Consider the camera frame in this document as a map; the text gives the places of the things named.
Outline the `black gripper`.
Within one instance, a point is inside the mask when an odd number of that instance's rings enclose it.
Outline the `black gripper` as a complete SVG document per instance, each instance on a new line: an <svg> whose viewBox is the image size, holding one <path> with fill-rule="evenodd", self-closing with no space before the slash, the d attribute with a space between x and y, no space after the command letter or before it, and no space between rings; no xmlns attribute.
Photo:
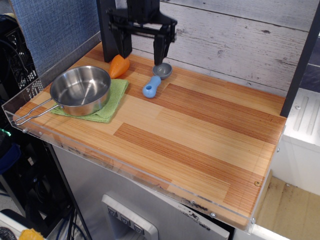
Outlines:
<svg viewBox="0 0 320 240"><path fill-rule="evenodd" d="M131 35L154 37L154 64L163 63L176 40L178 22L161 13L159 0L128 0L126 8L110 9L107 14L119 55L126 59L131 54Z"/></svg>

